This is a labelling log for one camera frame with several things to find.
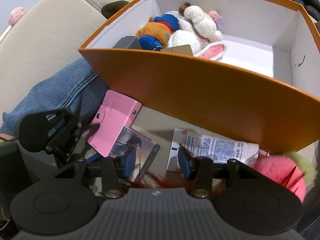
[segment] product box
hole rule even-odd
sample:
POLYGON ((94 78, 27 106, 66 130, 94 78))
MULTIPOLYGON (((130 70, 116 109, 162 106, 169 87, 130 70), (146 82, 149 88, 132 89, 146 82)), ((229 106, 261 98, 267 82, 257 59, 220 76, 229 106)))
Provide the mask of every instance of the product box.
POLYGON ((320 138, 320 36, 290 0, 134 0, 79 48, 112 90, 142 105, 273 153, 320 138), (112 49, 150 16, 182 3, 216 10, 228 49, 220 62, 112 49))
POLYGON ((161 49, 161 52, 175 53, 186 56, 193 56, 191 46, 190 45, 182 45, 172 48, 161 49))

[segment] white label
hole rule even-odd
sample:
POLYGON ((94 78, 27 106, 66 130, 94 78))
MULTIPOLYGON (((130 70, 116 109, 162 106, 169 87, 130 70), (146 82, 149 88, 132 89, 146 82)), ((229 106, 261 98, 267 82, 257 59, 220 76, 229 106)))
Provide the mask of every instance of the white label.
POLYGON ((178 150, 183 145, 193 157, 202 156, 213 160, 214 163, 227 163, 229 159, 244 162, 248 157, 259 150, 259 146, 251 147, 253 152, 248 152, 248 143, 198 135, 189 130, 175 129, 170 148, 167 170, 177 171, 178 150))

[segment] pink bunny ear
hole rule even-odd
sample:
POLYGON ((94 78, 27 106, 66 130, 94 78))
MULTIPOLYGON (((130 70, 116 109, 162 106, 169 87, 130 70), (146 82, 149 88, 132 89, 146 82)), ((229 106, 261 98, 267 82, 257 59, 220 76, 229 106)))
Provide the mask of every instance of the pink bunny ear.
POLYGON ((221 59, 227 50, 227 45, 221 41, 210 43, 203 50, 195 55, 195 57, 218 60, 221 59))

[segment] blue gripper pad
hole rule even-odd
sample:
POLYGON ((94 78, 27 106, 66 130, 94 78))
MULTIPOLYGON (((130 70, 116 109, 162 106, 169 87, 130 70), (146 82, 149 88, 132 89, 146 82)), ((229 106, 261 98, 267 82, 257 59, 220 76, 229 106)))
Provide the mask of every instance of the blue gripper pad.
POLYGON ((181 147, 178 151, 178 162, 181 168, 181 171, 186 179, 190 179, 191 177, 191 169, 190 169, 190 162, 188 157, 185 155, 181 147))
POLYGON ((128 179, 131 176, 131 173, 134 169, 136 163, 136 149, 133 148, 125 159, 124 169, 123 169, 123 178, 128 179))
POLYGON ((87 163, 93 163, 95 161, 99 161, 102 158, 100 153, 96 153, 87 159, 87 163))
POLYGON ((142 35, 139 38, 140 45, 142 49, 145 50, 157 50, 160 51, 162 49, 162 44, 156 39, 155 37, 152 37, 150 35, 142 35))

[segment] round pad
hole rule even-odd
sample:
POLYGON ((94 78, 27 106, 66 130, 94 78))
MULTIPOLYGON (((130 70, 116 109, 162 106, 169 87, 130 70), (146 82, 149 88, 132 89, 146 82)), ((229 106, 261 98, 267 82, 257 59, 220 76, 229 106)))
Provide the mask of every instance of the round pad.
POLYGON ((98 212, 96 196, 74 179, 42 180, 20 192, 11 203, 15 223, 35 235, 74 231, 98 212))
POLYGON ((277 235, 293 228, 302 205, 290 191, 228 192, 217 196, 215 208, 231 226, 254 235, 277 235))

